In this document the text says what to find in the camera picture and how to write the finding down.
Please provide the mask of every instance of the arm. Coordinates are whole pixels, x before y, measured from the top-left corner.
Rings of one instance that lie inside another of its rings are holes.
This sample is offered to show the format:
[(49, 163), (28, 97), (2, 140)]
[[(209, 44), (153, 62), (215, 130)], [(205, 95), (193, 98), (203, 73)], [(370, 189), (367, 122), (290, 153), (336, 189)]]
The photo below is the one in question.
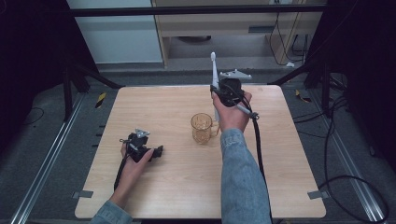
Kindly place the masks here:
[[(126, 146), (122, 145), (121, 154), (125, 155)], [(130, 157), (127, 158), (122, 169), (119, 186), (111, 195), (110, 199), (99, 209), (91, 220), (91, 223), (131, 223), (132, 217), (126, 213), (125, 208), (129, 194), (132, 191), (137, 179), (142, 175), (153, 150), (149, 150), (139, 162), (134, 162)]]
[[(250, 101), (252, 96), (245, 92), (245, 97)], [(212, 98), (222, 131), (222, 222), (272, 223), (267, 187), (243, 135), (248, 115), (236, 106), (224, 106), (215, 93)]]

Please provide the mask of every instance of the blue sleeve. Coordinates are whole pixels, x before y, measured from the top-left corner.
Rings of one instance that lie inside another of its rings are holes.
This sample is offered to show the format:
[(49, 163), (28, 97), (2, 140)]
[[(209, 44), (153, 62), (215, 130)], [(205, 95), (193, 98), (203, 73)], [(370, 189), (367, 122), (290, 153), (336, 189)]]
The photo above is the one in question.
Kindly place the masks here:
[(230, 223), (271, 223), (268, 191), (259, 166), (238, 129), (221, 134), (221, 220)]
[(92, 218), (90, 223), (132, 223), (132, 217), (113, 202), (107, 201)]

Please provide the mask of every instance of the gray floor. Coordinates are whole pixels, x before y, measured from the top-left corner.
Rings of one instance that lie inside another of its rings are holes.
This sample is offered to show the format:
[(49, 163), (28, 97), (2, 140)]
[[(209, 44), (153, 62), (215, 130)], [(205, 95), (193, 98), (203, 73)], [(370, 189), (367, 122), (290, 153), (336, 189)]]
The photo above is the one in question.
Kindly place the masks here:
[[(177, 39), (172, 42), (169, 66), (164, 69), (139, 69), (125, 73), (105, 73), (104, 76), (127, 86), (135, 85), (190, 85), (208, 84), (211, 80), (212, 63), (210, 52), (217, 53), (220, 71), (238, 68), (254, 76), (250, 82), (267, 83), (286, 75), (292, 68), (279, 66), (272, 57), (268, 44), (263, 36), (213, 36), (209, 41), (194, 38)], [(294, 117), (318, 112), (314, 103), (306, 103), (295, 96), (295, 89), (303, 92), (299, 76), (282, 87), (291, 114)], [(81, 223), (87, 220), (77, 219), (74, 210), (77, 200), (71, 197), (84, 185), (95, 154), (95, 145), (99, 144), (117, 90), (111, 90), (93, 79), (90, 92), (84, 94), (84, 101), (76, 121), (64, 142), (44, 188), (39, 194), (29, 216), (34, 223)], [(106, 92), (106, 99), (100, 108), (94, 108), (101, 92)], [(317, 90), (308, 92), (313, 97)], [(332, 91), (332, 98), (341, 93)], [(43, 91), (35, 98), (35, 107), (44, 111), (41, 119), (33, 124), (21, 127), (15, 136), (7, 158), (0, 165), (0, 223), (8, 223), (21, 200), (35, 179), (42, 161), (45, 159), (64, 116), (63, 88), (57, 86)], [(33, 109), (26, 122), (34, 121), (41, 116), (41, 110)], [(342, 107), (335, 112), (336, 131), (340, 134), (352, 160), (362, 173), (364, 179), (374, 184), (388, 201), (390, 207), (389, 223), (396, 223), (396, 174), (390, 170), (385, 160), (370, 156), (368, 145), (358, 125)], [(319, 184), (324, 181), (324, 138), (327, 128), (323, 119), (296, 124), (300, 132), (306, 156), (314, 177)], [(345, 165), (333, 142), (328, 150), (329, 176), (346, 174)], [(367, 218), (355, 189), (349, 180), (332, 184), (332, 190), (341, 203), (360, 217)], [(317, 219), (296, 219), (292, 223), (360, 223), (343, 212), (332, 199), (324, 200), (327, 215)]]

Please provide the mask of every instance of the sleeve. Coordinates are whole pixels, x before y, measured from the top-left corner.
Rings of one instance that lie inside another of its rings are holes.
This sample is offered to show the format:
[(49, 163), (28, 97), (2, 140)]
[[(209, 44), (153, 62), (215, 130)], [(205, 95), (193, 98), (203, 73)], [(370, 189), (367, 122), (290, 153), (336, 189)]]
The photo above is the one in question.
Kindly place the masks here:
[(221, 134), (222, 223), (272, 223), (267, 186), (238, 129)]
[(96, 215), (93, 217), (90, 223), (94, 224), (102, 224), (102, 223), (114, 223), (114, 224), (123, 224), (123, 223), (132, 223), (132, 217), (114, 204), (111, 201), (107, 201), (103, 204), (103, 206), (99, 209)]

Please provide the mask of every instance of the floor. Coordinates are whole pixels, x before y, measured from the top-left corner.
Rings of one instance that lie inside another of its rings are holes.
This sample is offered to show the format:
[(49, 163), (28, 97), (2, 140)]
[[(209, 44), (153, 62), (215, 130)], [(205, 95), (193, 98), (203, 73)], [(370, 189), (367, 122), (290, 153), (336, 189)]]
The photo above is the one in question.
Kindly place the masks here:
[[(302, 46), (296, 42), (295, 49)], [(212, 36), (210, 40), (200, 37), (174, 38), (170, 51), (170, 60), (163, 69), (138, 69), (123, 73), (103, 73), (115, 82), (127, 86), (136, 85), (190, 85), (208, 84), (211, 80), (212, 62), (210, 53), (217, 53), (219, 71), (237, 68), (253, 75), (252, 83), (268, 83), (283, 77), (293, 67), (276, 64), (264, 36)], [(333, 75), (347, 85), (342, 75)], [(306, 90), (303, 86), (304, 75), (298, 76), (282, 86), (290, 112), (295, 120), (311, 118), (321, 109), (318, 102), (320, 86)], [(77, 94), (74, 100), (83, 98), (80, 112), (77, 114), (67, 138), (64, 140), (56, 160), (51, 165), (47, 180), (36, 195), (34, 206), (28, 209), (28, 223), (86, 223), (88, 220), (77, 219), (74, 209), (77, 200), (72, 198), (75, 191), (83, 188), (89, 172), (95, 150), (106, 124), (117, 90), (111, 90), (89, 78), (89, 93)], [(295, 90), (300, 90), (303, 97), (311, 99), (311, 103), (296, 97)], [(106, 99), (100, 108), (94, 108), (99, 94), (106, 92)], [(331, 97), (342, 96), (339, 90), (332, 90)], [(11, 153), (1, 161), (0, 165), (0, 223), (8, 223), (19, 208), (26, 192), (35, 180), (43, 161), (48, 156), (54, 139), (63, 125), (63, 89), (57, 86), (43, 91), (34, 101), (34, 109), (15, 136)], [(390, 170), (385, 160), (372, 157), (369, 147), (359, 126), (348, 112), (347, 105), (334, 113), (335, 131), (326, 146), (326, 134), (330, 120), (318, 117), (309, 122), (297, 122), (296, 128), (302, 140), (306, 156), (314, 177), (319, 184), (324, 182), (324, 162), (327, 155), (329, 176), (353, 174), (362, 176), (372, 183), (387, 200), (390, 216), (388, 223), (396, 223), (396, 174)], [(351, 180), (339, 180), (332, 184), (334, 196), (347, 209), (367, 219), (371, 209), (379, 207), (386, 211), (384, 204), (376, 194), (365, 186)], [(327, 215), (317, 219), (293, 219), (291, 223), (361, 223), (351, 217), (334, 202), (324, 199)]]

